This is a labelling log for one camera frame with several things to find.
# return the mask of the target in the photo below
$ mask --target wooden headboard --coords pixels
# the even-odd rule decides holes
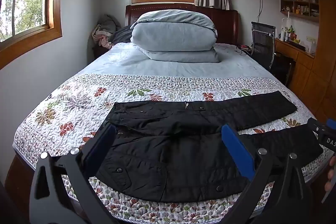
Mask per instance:
[[[205,8],[188,3],[140,4],[126,6],[125,25],[132,25],[144,13],[156,10],[179,9],[199,12],[208,16],[216,26],[218,38],[216,43],[237,45],[238,43],[238,12]]]

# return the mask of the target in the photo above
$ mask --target wall outlet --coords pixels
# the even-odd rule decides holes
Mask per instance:
[[[306,37],[306,39],[307,39],[308,42],[312,42],[312,43],[313,42],[315,42],[315,43],[317,42],[317,39],[314,38],[314,37]]]

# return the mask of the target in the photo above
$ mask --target wooden desk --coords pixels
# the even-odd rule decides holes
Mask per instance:
[[[296,61],[293,78],[289,84],[289,89],[301,98],[302,93],[307,84],[311,68],[313,66],[314,57],[307,52],[300,50],[286,42],[275,39],[275,50],[285,56],[293,58]]]

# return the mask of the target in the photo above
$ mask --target black pants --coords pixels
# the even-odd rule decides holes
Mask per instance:
[[[107,119],[116,126],[117,139],[96,176],[116,191],[155,202],[240,193],[248,180],[221,141],[221,126],[243,130],[294,111],[280,92],[216,102],[116,103]],[[274,155],[295,152],[302,165],[322,153],[305,125],[243,136]]]

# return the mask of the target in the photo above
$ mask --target quilted bedspread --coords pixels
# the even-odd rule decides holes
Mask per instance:
[[[221,101],[280,90],[298,110],[287,117],[250,128],[240,134],[264,133],[298,126],[312,117],[304,104],[283,85],[268,78],[183,78],[139,75],[75,75],[41,102],[22,122],[14,137],[14,148],[33,167],[39,155],[65,155],[95,135],[114,102],[129,101]],[[312,178],[332,156],[323,154],[304,168],[305,180]],[[69,196],[76,199],[70,181],[63,177]],[[97,178],[90,184],[115,217],[133,223],[216,223],[228,212],[239,194],[198,203],[155,203],[116,192]],[[262,208],[272,189],[268,184],[258,203]]]

